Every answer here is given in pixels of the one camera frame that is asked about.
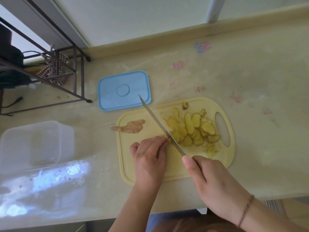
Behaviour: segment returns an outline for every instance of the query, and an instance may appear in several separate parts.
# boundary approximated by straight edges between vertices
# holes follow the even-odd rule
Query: metal shelf frame
[[[85,98],[85,72],[84,72],[84,59],[86,59],[88,62],[91,62],[91,58],[87,56],[32,0],[26,0],[30,5],[33,6],[54,28],[56,28],[63,36],[72,44],[72,46],[64,47],[61,49],[56,49],[54,51],[47,51],[45,48],[40,46],[38,43],[33,41],[31,38],[23,34],[21,31],[19,31],[17,28],[15,28],[13,25],[5,21],[0,17],[0,22],[2,22],[4,25],[9,27],[11,30],[15,31],[18,33],[20,36],[28,40],[30,43],[35,45],[37,48],[43,51],[42,54],[49,55],[51,58],[55,59],[58,63],[56,63],[56,75],[53,77],[48,77],[48,78],[41,78],[36,74],[31,74],[28,71],[26,71],[24,68],[18,67],[2,58],[0,58],[0,64],[4,65],[4,67],[0,68],[0,71],[4,70],[16,70],[18,72],[21,72],[23,74],[28,75],[30,78],[34,78],[35,80],[32,80],[30,83],[36,83],[36,82],[43,82],[44,84],[50,85],[56,89],[59,89],[63,92],[66,92],[68,94],[73,95],[74,97],[77,97],[78,99],[73,100],[73,101],[67,101],[67,102],[60,102],[60,103],[54,103],[50,105],[45,105],[45,106],[38,106],[38,107],[33,107],[29,109],[23,109],[23,110],[18,110],[18,111],[13,111],[13,112],[8,112],[8,113],[2,113],[2,102],[3,102],[3,94],[4,90],[0,90],[0,115],[4,116],[12,116],[14,113],[19,113],[19,112],[24,112],[24,111],[30,111],[30,110],[35,110],[39,108],[45,108],[45,107],[51,107],[51,106],[56,106],[56,105],[62,105],[62,104],[67,104],[67,103],[73,103],[73,102],[79,102],[79,101],[86,101],[87,103],[92,103],[92,100]],[[73,57],[70,57],[72,59],[72,67],[64,62],[62,62],[59,58],[59,54],[61,51],[67,51],[67,50],[72,50],[73,51]],[[40,56],[41,54],[33,54],[30,56],[25,56],[24,59],[27,58],[34,58],[37,56]],[[77,88],[76,88],[76,82],[77,82],[77,58],[80,59],[80,74],[81,74],[81,95],[77,94]],[[67,69],[69,69],[71,72],[65,73],[60,75],[59,74],[59,64],[62,66],[65,66]],[[55,85],[52,82],[50,82],[50,79],[53,78],[59,78],[59,77],[67,77],[67,76],[73,76],[73,91],[70,91],[68,89],[64,89],[59,85]]]

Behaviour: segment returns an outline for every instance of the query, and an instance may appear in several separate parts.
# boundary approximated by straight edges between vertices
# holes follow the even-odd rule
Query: cutting board handle hole
[[[221,141],[227,148],[230,147],[230,143],[231,143],[230,132],[229,132],[229,129],[227,128],[227,125],[226,125],[226,122],[223,116],[219,112],[216,112],[215,114],[215,121],[216,121],[218,134],[221,136]]]

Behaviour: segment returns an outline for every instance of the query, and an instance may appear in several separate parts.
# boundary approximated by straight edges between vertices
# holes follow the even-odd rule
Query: cutting board
[[[182,109],[183,101],[189,104],[189,107],[186,110]],[[222,115],[224,121],[226,122],[226,126],[229,132],[230,146],[226,147],[222,143],[222,141],[219,140],[215,144],[218,153],[216,153],[213,159],[220,160],[226,168],[229,167],[234,159],[235,139],[232,126],[222,108],[215,101],[205,97],[196,97],[192,99],[181,100],[173,103],[151,107],[154,114],[158,117],[158,119],[162,122],[162,124],[168,131],[172,131],[172,129],[168,127],[163,118],[167,119],[169,116],[173,115],[172,112],[173,107],[179,109],[181,118],[184,117],[184,114],[186,112],[190,112],[190,114],[192,115],[196,112],[199,112],[202,108],[205,108],[207,112],[206,117],[212,122],[215,128],[216,128],[215,114],[219,112]],[[116,125],[125,126],[129,121],[140,120],[140,119],[144,119],[145,124],[143,125],[144,128],[139,133],[129,134],[129,133],[116,132],[120,172],[124,181],[129,185],[134,185],[135,183],[134,163],[129,147],[134,142],[140,143],[144,139],[152,138],[158,135],[164,135],[164,132],[156,124],[156,122],[146,111],[146,109],[130,111],[122,114],[118,118]],[[193,144],[189,147],[182,147],[182,148],[188,156],[200,155],[207,157],[207,154],[202,151],[202,147],[205,146],[206,144],[207,143],[205,142],[200,146],[195,146]],[[182,163],[182,156],[172,144],[168,145],[166,149],[166,161],[167,165],[164,175],[164,181],[189,177],[189,174],[187,173],[187,170],[185,169]]]

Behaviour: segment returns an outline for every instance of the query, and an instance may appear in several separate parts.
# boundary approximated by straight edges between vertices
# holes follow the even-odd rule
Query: kitchen knife
[[[148,111],[148,113],[152,116],[152,118],[155,120],[155,122],[159,125],[159,127],[162,129],[162,131],[165,133],[165,135],[169,138],[169,140],[172,142],[174,147],[176,147],[177,151],[182,155],[185,156],[186,154],[183,152],[181,147],[178,145],[178,143],[173,139],[173,137],[170,135],[170,133],[164,128],[163,124],[159,121],[159,119],[155,116],[155,114],[150,110],[148,105],[144,102],[144,100],[141,98],[140,95],[138,95],[139,98],[141,99],[141,103],[145,107],[145,109]]]

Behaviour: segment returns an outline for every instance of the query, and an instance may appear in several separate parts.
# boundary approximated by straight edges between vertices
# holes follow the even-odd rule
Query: hand
[[[202,156],[184,156],[182,160],[206,206],[219,217],[237,225],[250,193],[219,160]]]
[[[156,136],[133,143],[130,152],[135,166],[135,186],[143,194],[157,194],[165,173],[165,137]]]

